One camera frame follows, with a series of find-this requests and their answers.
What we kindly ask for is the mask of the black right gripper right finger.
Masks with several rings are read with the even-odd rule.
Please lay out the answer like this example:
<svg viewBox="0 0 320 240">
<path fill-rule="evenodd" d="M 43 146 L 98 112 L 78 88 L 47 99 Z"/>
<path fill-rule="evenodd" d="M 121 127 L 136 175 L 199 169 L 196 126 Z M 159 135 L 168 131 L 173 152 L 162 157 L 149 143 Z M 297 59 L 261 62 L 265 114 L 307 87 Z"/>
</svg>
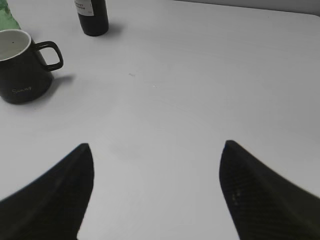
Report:
<svg viewBox="0 0 320 240">
<path fill-rule="evenodd" d="M 241 240 L 318 240 L 320 199 L 234 140 L 225 142 L 219 183 Z"/>
</svg>

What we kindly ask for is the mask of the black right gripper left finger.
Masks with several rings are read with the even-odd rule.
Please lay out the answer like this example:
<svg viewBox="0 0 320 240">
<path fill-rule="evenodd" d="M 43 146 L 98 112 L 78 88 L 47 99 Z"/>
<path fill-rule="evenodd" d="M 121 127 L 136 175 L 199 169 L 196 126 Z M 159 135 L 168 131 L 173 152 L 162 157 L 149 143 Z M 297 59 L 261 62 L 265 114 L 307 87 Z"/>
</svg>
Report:
<svg viewBox="0 0 320 240">
<path fill-rule="evenodd" d="M 2 240 L 76 240 L 94 188 L 94 161 L 81 143 L 0 202 Z"/>
</svg>

